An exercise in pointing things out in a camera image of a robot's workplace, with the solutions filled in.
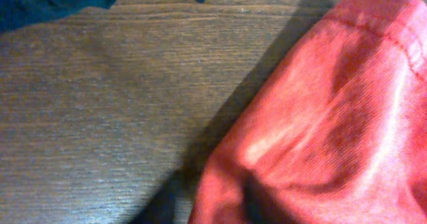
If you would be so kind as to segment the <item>orange t-shirt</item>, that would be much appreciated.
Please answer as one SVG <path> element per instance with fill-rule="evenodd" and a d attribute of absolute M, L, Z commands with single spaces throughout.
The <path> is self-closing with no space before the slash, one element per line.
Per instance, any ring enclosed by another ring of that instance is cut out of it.
<path fill-rule="evenodd" d="M 190 223 L 426 222 L 426 4 L 341 0 L 210 155 Z"/>

